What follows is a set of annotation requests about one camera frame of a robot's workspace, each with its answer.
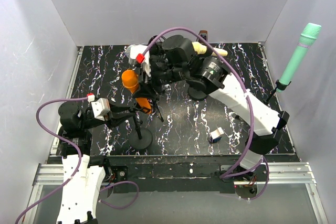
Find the orange microphone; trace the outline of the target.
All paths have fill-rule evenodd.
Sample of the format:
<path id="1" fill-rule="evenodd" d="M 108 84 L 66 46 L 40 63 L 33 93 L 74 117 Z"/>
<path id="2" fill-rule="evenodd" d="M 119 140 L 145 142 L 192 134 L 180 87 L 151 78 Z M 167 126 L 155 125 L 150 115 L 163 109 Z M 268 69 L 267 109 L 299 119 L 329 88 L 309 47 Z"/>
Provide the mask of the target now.
<path id="1" fill-rule="evenodd" d="M 140 86 L 138 75 L 134 70 L 128 69 L 124 71 L 121 79 L 123 86 L 132 94 L 135 94 L 135 92 L 139 90 Z M 150 114 L 152 112 L 152 107 L 147 98 L 136 98 L 135 100 L 138 104 L 138 108 L 141 109 L 145 114 Z"/>

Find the short round-base mic stand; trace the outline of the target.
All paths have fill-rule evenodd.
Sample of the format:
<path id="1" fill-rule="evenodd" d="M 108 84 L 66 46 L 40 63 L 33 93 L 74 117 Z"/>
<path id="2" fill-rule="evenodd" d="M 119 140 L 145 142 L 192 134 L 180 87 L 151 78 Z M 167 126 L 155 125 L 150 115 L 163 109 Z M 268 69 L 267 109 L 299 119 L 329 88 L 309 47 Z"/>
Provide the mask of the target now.
<path id="1" fill-rule="evenodd" d="M 129 144 L 137 151 L 148 148 L 153 141 L 153 135 L 151 131 L 145 127 L 142 127 L 143 121 L 138 118 L 138 109 L 131 108 L 129 110 L 133 113 L 133 121 L 135 125 L 135 131 L 129 136 Z"/>

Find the black silver-mesh microphone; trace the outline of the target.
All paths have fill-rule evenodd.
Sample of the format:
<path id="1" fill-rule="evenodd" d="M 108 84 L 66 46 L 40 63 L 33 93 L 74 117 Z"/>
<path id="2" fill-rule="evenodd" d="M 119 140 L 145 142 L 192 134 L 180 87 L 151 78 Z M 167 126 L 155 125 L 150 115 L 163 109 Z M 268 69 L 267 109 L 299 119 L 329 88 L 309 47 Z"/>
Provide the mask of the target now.
<path id="1" fill-rule="evenodd" d="M 134 45 L 129 45 L 125 51 L 126 56 L 129 58 L 131 55 L 131 49 L 134 47 Z"/>

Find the round-base stand for cream mic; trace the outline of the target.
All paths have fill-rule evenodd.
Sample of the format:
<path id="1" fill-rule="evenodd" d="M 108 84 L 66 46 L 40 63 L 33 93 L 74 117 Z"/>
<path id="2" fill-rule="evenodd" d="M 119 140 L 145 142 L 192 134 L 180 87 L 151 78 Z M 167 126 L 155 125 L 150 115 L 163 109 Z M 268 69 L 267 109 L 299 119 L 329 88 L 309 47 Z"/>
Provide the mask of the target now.
<path id="1" fill-rule="evenodd" d="M 196 89 L 195 87 L 189 85 L 188 87 L 188 95 L 194 101 L 202 101 L 208 97 L 208 95 L 204 92 L 207 90 L 207 86 L 204 86 L 200 90 Z"/>

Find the cream microphone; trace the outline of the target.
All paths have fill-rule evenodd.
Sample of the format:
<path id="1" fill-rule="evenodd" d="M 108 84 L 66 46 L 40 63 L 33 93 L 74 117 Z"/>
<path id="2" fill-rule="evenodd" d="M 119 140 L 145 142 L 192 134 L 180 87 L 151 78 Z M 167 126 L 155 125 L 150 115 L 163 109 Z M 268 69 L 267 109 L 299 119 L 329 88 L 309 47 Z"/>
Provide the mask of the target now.
<path id="1" fill-rule="evenodd" d="M 228 55 L 228 52 L 224 49 L 219 49 L 219 48 L 210 48 L 207 47 L 203 44 L 201 44 L 200 42 L 194 41 L 192 42 L 194 51 L 198 54 L 198 55 L 211 55 L 211 56 L 216 56 L 217 54 L 219 54 L 222 57 L 226 57 Z"/>

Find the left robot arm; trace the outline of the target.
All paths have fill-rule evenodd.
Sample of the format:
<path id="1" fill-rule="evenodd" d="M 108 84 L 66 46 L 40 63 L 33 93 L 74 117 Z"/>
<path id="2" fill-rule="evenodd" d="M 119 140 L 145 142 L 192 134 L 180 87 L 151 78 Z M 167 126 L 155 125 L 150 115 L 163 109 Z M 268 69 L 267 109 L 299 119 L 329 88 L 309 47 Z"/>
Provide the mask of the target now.
<path id="1" fill-rule="evenodd" d="M 98 99 L 85 110 L 76 102 L 67 101 L 59 107 L 58 114 L 58 135 L 67 139 L 61 144 L 64 179 L 71 180 L 62 189 L 57 223 L 97 223 L 100 186 L 111 178 L 112 170 L 105 156 L 90 156 L 90 129 L 104 124 L 109 128 L 119 126 L 135 113 L 129 106 Z"/>

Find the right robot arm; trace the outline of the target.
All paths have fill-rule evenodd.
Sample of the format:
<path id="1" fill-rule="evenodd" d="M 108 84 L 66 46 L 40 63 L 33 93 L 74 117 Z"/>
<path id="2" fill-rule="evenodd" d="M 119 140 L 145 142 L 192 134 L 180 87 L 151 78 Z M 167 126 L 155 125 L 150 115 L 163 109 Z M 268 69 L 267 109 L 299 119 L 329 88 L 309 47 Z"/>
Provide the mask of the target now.
<path id="1" fill-rule="evenodd" d="M 251 180 L 257 174 L 257 165 L 265 154 L 274 149 L 289 120 L 286 111 L 278 112 L 264 104 L 247 89 L 242 88 L 241 78 L 222 61 L 227 56 L 224 49 L 210 48 L 182 35 L 173 35 L 150 45 L 128 48 L 130 64 L 141 66 L 136 99 L 156 99 L 161 87 L 186 81 L 190 96 L 203 99 L 210 96 L 233 110 L 249 126 L 247 150 L 238 165 L 231 168 L 242 180 Z"/>

